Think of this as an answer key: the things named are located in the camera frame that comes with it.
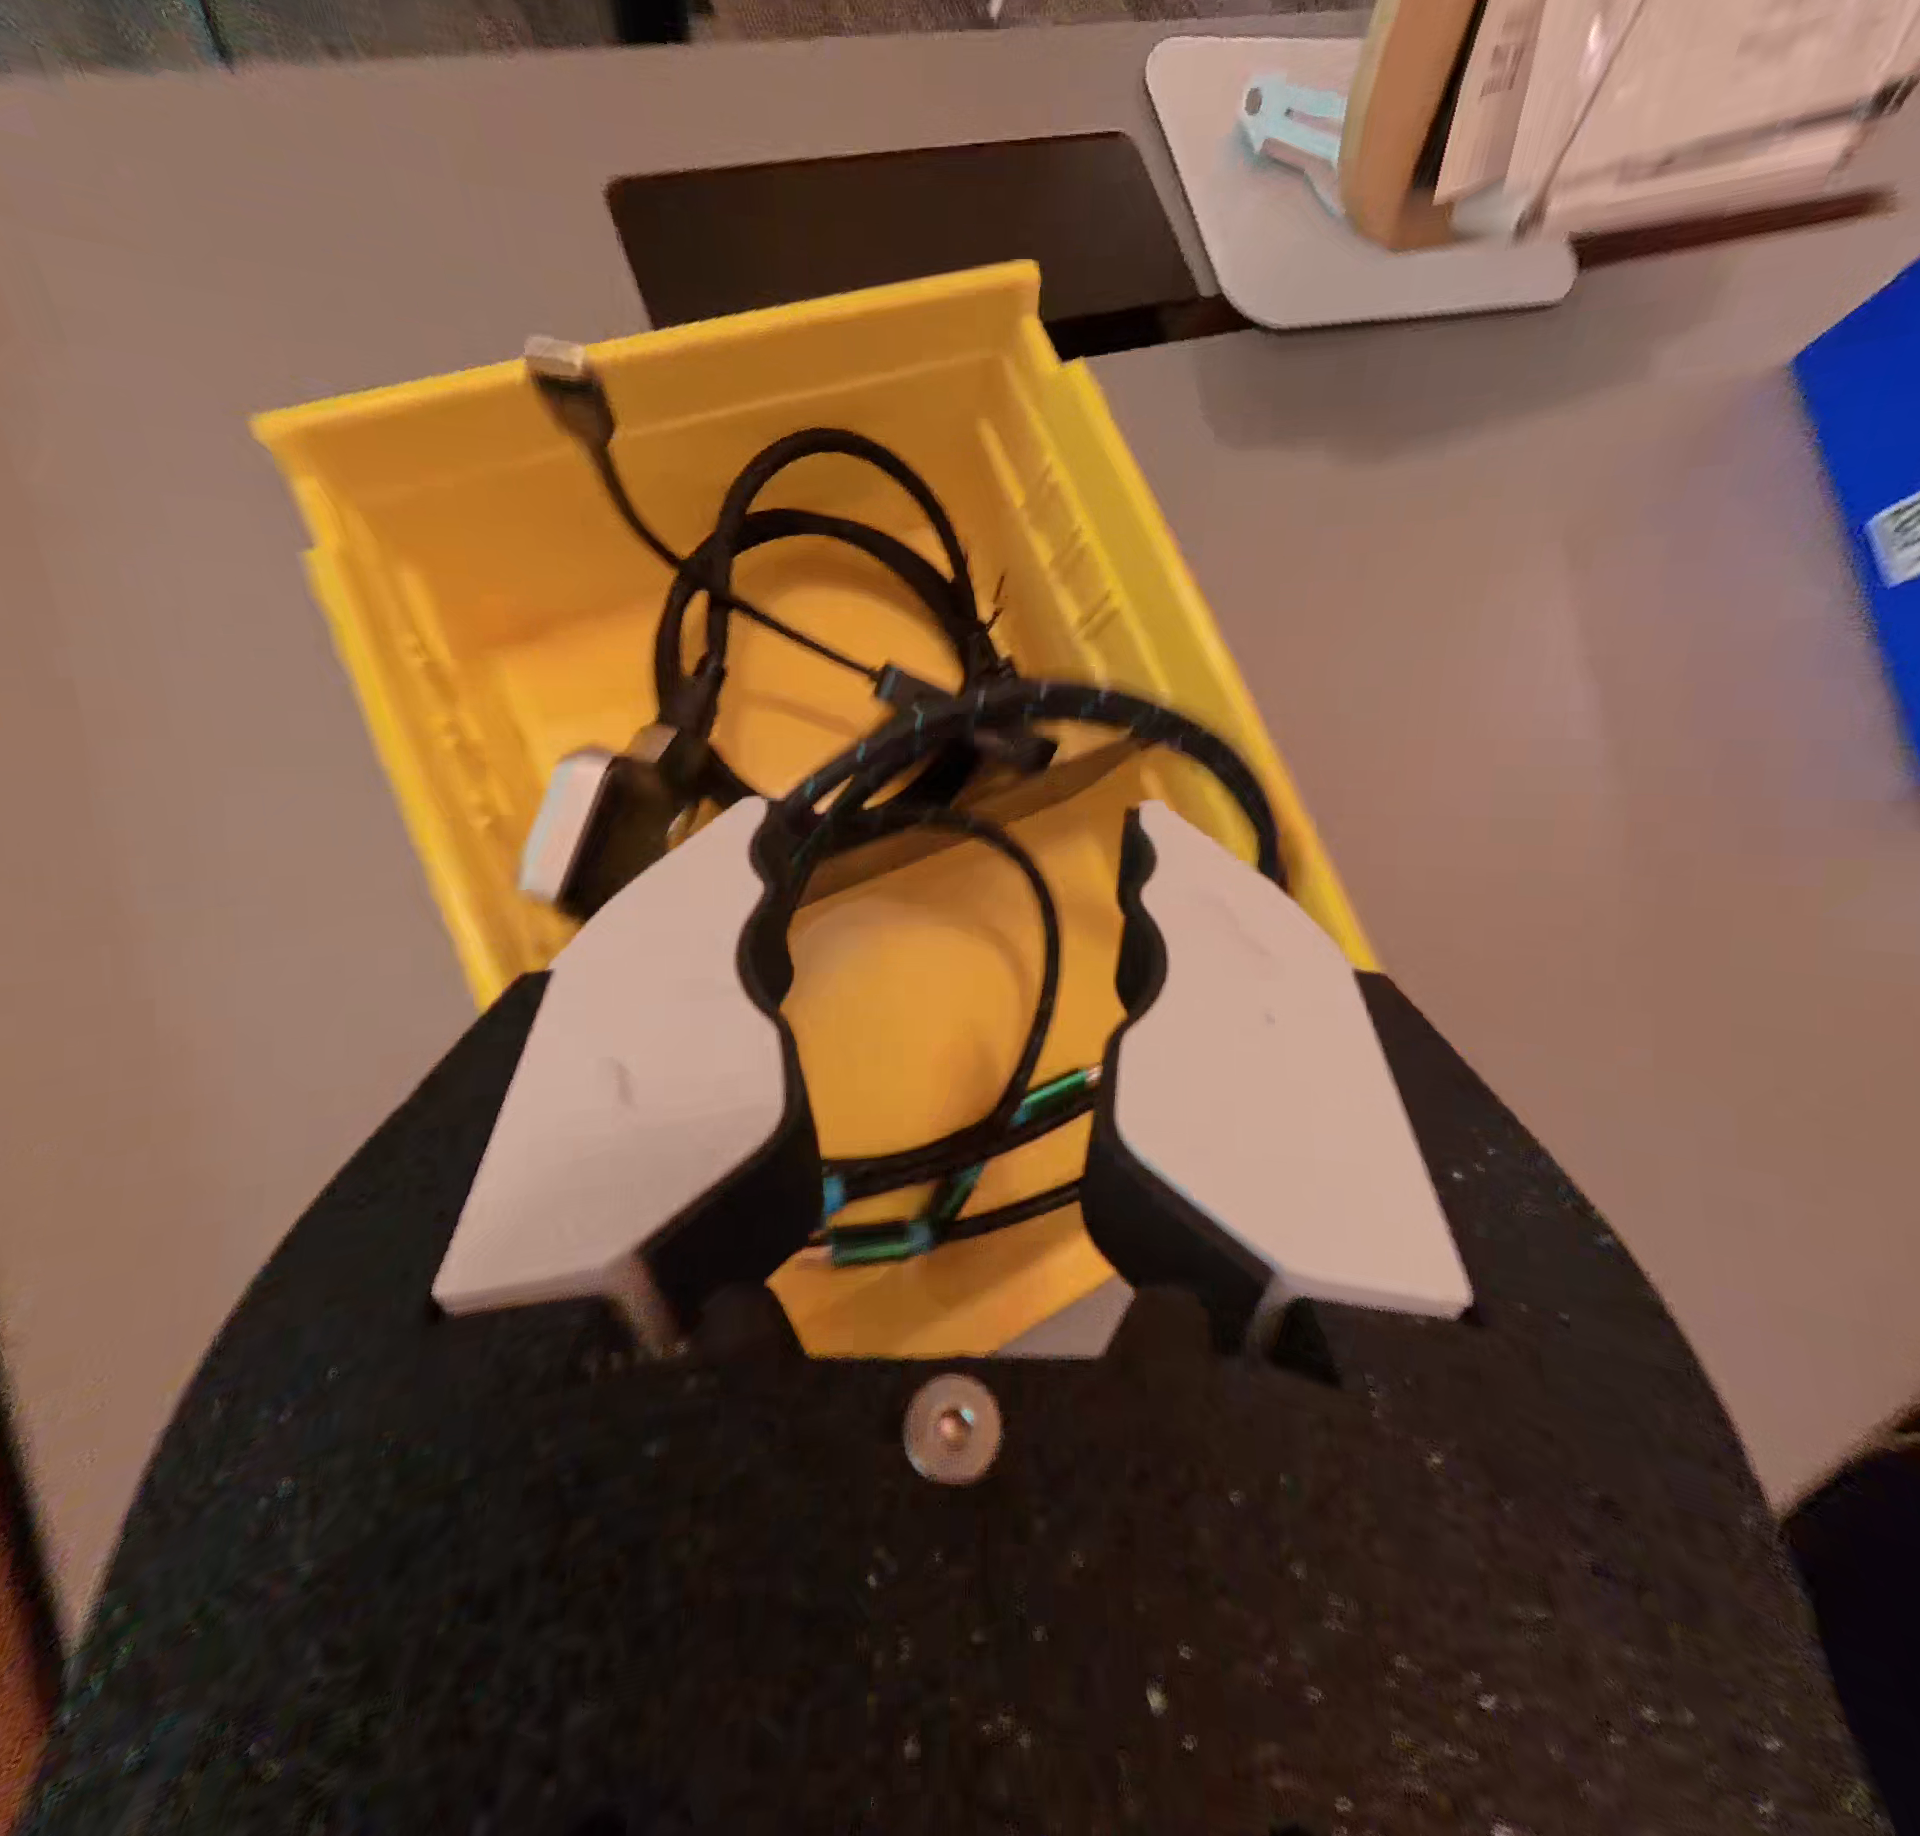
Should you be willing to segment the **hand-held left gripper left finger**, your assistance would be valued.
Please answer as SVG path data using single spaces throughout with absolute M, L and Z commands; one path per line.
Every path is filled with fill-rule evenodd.
M 450 1317 L 598 1298 L 665 1354 L 825 1210 L 765 799 L 721 812 L 552 960 L 433 1284 Z

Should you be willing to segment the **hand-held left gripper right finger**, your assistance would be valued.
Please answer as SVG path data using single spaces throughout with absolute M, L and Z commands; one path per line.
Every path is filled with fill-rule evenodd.
M 1180 1290 L 1226 1351 L 1298 1304 L 1452 1324 L 1468 1267 L 1358 973 L 1280 888 L 1152 799 L 1116 867 L 1120 1020 L 1081 1224 L 1136 1291 Z

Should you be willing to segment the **silver adapter hub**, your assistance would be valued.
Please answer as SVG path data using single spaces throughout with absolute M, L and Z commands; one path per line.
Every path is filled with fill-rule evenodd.
M 683 804 L 657 765 L 585 748 L 552 770 L 524 837 L 516 890 L 582 924 L 657 864 Z

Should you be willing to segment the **yellow plastic bin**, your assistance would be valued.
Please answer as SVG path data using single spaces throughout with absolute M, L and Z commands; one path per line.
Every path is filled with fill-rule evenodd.
M 615 468 L 687 553 L 777 437 L 846 429 L 934 490 L 996 647 L 1033 678 L 1110 681 L 1209 724 L 1277 816 L 1287 885 L 1358 969 L 1380 967 L 1088 362 L 1062 362 L 1030 264 L 748 312 L 589 350 L 615 409 Z M 306 575 L 473 1003 L 541 971 L 572 925 L 516 891 L 545 776 L 653 717 L 669 573 L 623 524 L 520 362 L 266 414 L 253 422 L 306 523 Z M 809 458 L 767 507 L 846 517 L 948 561 L 874 470 Z M 735 565 L 737 592 L 867 666 L 951 686 L 929 613 L 872 559 L 821 537 Z M 882 709 L 825 660 L 733 622 L 718 753 L 780 794 Z M 1062 993 L 1041 1078 L 1114 1031 L 1123 816 L 1163 799 L 1249 859 L 1234 802 L 1152 753 L 1014 834 L 1059 900 Z M 789 1023 L 828 1156 L 918 1144 L 980 1114 L 1018 1054 L 1041 934 L 1020 875 L 942 849 L 795 924 Z M 882 1269 L 816 1253 L 771 1276 L 813 1354 L 987 1351 L 1111 1276 L 1077 1215 Z

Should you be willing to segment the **blue plastic bin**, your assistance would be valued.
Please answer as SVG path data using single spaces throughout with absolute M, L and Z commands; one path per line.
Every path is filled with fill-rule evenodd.
M 1846 532 L 1906 758 L 1917 758 L 1917 264 L 1790 362 Z

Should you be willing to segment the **grey desk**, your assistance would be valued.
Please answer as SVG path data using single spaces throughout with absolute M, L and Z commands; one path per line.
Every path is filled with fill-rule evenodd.
M 4 82 L 4 1354 L 55 1626 L 467 1028 L 254 412 L 644 328 L 643 172 L 1125 128 L 1141 24 Z M 1793 1505 L 1915 1402 L 1915 791 L 1789 358 L 1893 214 L 1095 378 L 1396 984 Z

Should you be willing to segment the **wooden document stand with papers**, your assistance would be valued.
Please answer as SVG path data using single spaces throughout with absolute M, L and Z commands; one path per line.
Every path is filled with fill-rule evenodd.
M 1375 0 L 1334 203 L 1394 252 L 1796 214 L 1915 95 L 1915 16 L 1917 0 Z

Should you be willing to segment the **grey stand base plate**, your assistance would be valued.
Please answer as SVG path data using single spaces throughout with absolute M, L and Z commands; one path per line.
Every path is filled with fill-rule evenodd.
M 1143 66 L 1155 121 L 1218 293 L 1254 328 L 1298 332 L 1546 309 L 1575 286 L 1564 240 L 1394 252 L 1332 218 L 1296 172 L 1254 156 L 1242 91 L 1262 73 L 1351 91 L 1356 37 L 1176 34 Z

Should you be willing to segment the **light blue stand bracket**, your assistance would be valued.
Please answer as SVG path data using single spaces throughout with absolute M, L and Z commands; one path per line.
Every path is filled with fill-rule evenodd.
M 1345 91 L 1298 83 L 1283 73 L 1246 82 L 1239 128 L 1246 151 L 1305 177 L 1332 218 L 1344 218 L 1338 156 L 1345 128 Z

